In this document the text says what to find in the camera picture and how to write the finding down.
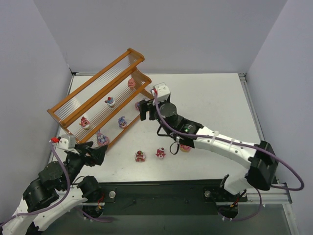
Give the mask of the purple bunny sitting donut toy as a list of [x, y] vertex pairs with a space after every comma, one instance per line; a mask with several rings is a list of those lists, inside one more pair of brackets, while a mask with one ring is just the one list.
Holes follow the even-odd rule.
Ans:
[[96, 132], [97, 144], [98, 146], [108, 145], [110, 140], [107, 136], [103, 135], [100, 130]]

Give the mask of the pink bear cupcake toy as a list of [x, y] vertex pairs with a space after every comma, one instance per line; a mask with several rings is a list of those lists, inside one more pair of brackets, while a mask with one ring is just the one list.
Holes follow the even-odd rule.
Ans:
[[81, 117], [81, 120], [79, 122], [79, 125], [82, 127], [84, 130], [89, 130], [90, 129], [90, 122], [88, 121], [87, 118]]

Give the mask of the pink ice cream toy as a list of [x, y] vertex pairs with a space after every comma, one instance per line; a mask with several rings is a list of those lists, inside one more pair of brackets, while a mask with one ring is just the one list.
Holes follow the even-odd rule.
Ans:
[[133, 78], [129, 79], [128, 80], [128, 87], [131, 89], [131, 90], [134, 90], [136, 88], [136, 82]]

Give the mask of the small purple bunny toy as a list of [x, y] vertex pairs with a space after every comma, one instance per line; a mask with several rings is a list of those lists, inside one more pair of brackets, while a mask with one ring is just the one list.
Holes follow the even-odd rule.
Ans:
[[125, 116], [122, 116], [118, 119], [118, 125], [120, 128], [125, 129], [127, 127], [127, 122], [125, 120]]

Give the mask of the blue cupcake toy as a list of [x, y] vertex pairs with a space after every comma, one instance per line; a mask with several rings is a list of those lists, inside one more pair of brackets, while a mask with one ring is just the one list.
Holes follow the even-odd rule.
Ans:
[[110, 107], [110, 108], [114, 108], [115, 107], [115, 100], [113, 97], [108, 97], [106, 100], [105, 100], [105, 103]]

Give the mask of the red strawberry cake toy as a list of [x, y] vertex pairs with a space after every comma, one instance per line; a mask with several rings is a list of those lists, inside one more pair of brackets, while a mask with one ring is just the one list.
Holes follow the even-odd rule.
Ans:
[[136, 162], [145, 162], [146, 155], [143, 151], [139, 150], [139, 151], [135, 152], [134, 159]]

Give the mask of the pink bear cake toy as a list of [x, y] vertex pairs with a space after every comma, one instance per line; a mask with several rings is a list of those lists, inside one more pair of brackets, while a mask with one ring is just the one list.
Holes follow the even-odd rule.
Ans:
[[163, 159], [166, 156], [165, 149], [163, 147], [158, 148], [156, 151], [156, 156], [159, 159]]

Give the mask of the strawberry bear donut toy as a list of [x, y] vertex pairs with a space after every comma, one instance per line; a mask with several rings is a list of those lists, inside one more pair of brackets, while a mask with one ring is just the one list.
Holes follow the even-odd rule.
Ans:
[[187, 146], [187, 145], [180, 145], [180, 150], [183, 152], [189, 152], [191, 150], [191, 147]]

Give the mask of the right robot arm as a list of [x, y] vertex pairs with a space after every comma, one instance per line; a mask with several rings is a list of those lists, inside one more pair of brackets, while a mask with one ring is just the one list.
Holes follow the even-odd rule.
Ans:
[[271, 145], [266, 141], [248, 143], [221, 135], [200, 123], [177, 114], [177, 108], [169, 100], [159, 105], [154, 100], [142, 100], [136, 107], [140, 119], [157, 120], [163, 136], [172, 138], [176, 144], [194, 149], [207, 150], [226, 157], [244, 170], [236, 175], [226, 175], [221, 188], [235, 195], [248, 188], [267, 191], [274, 180], [278, 161]]

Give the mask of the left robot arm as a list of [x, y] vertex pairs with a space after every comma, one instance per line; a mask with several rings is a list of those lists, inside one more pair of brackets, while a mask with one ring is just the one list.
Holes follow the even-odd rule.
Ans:
[[104, 193], [93, 176], [85, 176], [82, 181], [74, 181], [84, 166], [101, 165], [108, 146], [93, 147], [93, 142], [77, 144], [65, 138], [50, 140], [51, 151], [55, 148], [66, 152], [64, 162], [60, 157], [50, 162], [38, 178], [24, 191], [20, 204], [11, 218], [2, 222], [2, 235], [39, 235], [51, 223], [72, 208], [84, 202], [97, 202], [101, 207]]

